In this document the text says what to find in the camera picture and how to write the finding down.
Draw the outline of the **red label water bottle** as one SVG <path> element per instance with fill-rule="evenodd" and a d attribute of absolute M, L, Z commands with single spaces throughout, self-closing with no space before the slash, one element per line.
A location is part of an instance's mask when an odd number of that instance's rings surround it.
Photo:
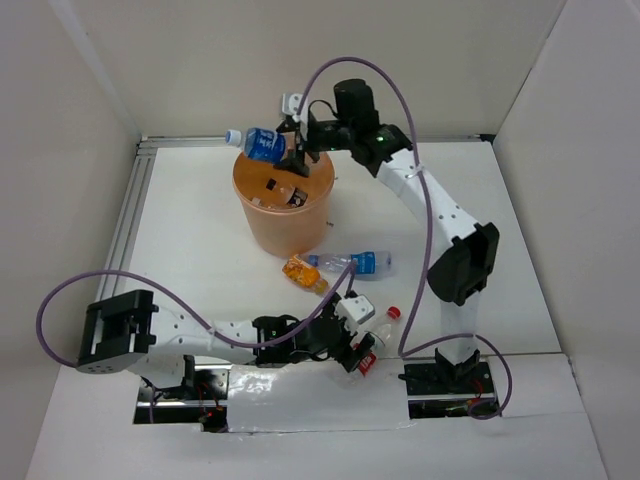
<path fill-rule="evenodd" d="M 370 332 L 375 337 L 375 347 L 366 355 L 356 370 L 347 373 L 344 382 L 351 386 L 361 383 L 372 371 L 381 364 L 381 360 L 388 353 L 392 340 L 396 335 L 402 313 L 396 306 L 390 306 L 385 313 L 369 320 L 365 324 L 364 333 L 356 338 L 352 347 L 365 333 Z"/>

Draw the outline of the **white cap blue label bottle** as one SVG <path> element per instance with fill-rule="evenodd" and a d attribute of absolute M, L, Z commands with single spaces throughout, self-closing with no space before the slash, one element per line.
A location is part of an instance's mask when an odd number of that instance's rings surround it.
<path fill-rule="evenodd" d="M 260 127 L 246 131 L 230 129 L 224 139 L 228 146 L 238 148 L 248 159 L 271 165 L 281 163 L 290 150 L 285 135 Z"/>

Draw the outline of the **black label cola bottle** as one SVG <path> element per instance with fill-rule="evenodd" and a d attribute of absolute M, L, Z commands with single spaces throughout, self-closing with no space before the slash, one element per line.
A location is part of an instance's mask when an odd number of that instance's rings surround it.
<path fill-rule="evenodd" d="M 308 194 L 298 187 L 270 178 L 266 183 L 266 206 L 271 209 L 291 209 L 302 207 Z"/>

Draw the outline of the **orange juice bottle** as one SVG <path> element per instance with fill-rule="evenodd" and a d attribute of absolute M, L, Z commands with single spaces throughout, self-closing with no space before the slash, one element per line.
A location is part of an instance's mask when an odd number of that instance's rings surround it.
<path fill-rule="evenodd" d="M 297 286 L 317 295 L 324 295 L 329 289 L 329 283 L 321 276 L 317 268 L 298 255 L 287 260 L 282 267 L 282 272 Z"/>

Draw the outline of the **blue cap water bottle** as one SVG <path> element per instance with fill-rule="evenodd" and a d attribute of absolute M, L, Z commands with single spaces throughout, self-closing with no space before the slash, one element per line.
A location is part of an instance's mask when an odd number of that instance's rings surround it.
<path fill-rule="evenodd" d="M 363 251 L 355 254 L 304 254 L 302 259 L 323 272 L 342 273 L 349 265 L 355 266 L 355 275 L 373 279 L 384 277 L 392 270 L 389 251 Z"/>

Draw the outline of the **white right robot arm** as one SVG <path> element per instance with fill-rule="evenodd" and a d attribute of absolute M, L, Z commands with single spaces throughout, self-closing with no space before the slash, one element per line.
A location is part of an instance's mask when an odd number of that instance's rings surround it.
<path fill-rule="evenodd" d="M 462 209 L 420 162 L 414 141 L 399 127 L 381 122 L 364 80 L 337 83 L 334 98 L 332 119 L 320 121 L 305 95 L 283 96 L 283 120 L 277 130 L 286 136 L 287 145 L 276 166 L 307 177 L 321 154 L 347 151 L 423 221 L 428 251 L 420 286 L 431 289 L 440 301 L 445 338 L 435 351 L 436 379 L 444 390 L 460 391 L 479 363 L 479 294 L 494 270 L 499 231 Z"/>

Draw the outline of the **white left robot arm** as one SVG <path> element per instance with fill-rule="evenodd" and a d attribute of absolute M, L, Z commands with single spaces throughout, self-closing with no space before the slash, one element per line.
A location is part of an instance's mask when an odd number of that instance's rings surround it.
<path fill-rule="evenodd" d="M 353 344 L 375 314 L 364 295 L 334 294 L 304 328 L 290 315 L 224 322 L 211 330 L 188 315 L 161 308 L 148 290 L 134 290 L 88 306 L 77 370 L 86 374 L 130 371 L 176 399 L 196 390 L 195 360 L 280 368 L 332 359 L 353 371 L 371 351 L 367 335 Z"/>

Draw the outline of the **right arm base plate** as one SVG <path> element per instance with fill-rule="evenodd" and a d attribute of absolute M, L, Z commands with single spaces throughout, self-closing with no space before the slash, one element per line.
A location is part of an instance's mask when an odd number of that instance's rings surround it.
<path fill-rule="evenodd" d="M 491 370 L 481 361 L 458 383 L 447 383 L 434 360 L 407 361 L 398 374 L 406 388 L 411 420 L 498 415 L 501 406 Z"/>

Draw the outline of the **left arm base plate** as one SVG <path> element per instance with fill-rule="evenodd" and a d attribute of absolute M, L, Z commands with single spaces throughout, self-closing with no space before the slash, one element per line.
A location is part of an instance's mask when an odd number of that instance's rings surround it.
<path fill-rule="evenodd" d="M 171 388 L 153 387 L 142 379 L 133 424 L 188 424 L 203 432 L 227 433 L 230 370 L 230 365 L 196 365 L 191 380 Z"/>

